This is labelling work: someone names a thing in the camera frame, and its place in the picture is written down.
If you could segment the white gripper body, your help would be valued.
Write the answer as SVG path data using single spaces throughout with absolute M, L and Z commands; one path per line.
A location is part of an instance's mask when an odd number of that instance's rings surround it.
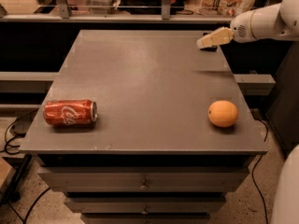
M 251 30 L 251 20 L 254 12 L 247 11 L 236 16 L 230 23 L 234 33 L 234 41 L 238 43 L 253 42 L 256 38 Z

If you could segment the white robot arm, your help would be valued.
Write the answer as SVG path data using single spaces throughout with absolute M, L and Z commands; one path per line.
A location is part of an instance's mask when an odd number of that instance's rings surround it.
M 299 36 L 299 0 L 244 12 L 229 28 L 221 27 L 197 41 L 199 49 L 261 39 L 297 41 Z M 295 146 L 282 167 L 274 200 L 271 224 L 299 224 L 299 146 Z

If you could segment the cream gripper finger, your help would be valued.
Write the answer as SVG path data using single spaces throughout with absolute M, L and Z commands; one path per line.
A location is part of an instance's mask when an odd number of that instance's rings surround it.
M 198 39 L 196 45 L 199 49 L 205 49 L 212 46 L 228 44 L 233 38 L 234 32 L 230 28 L 221 27 Z

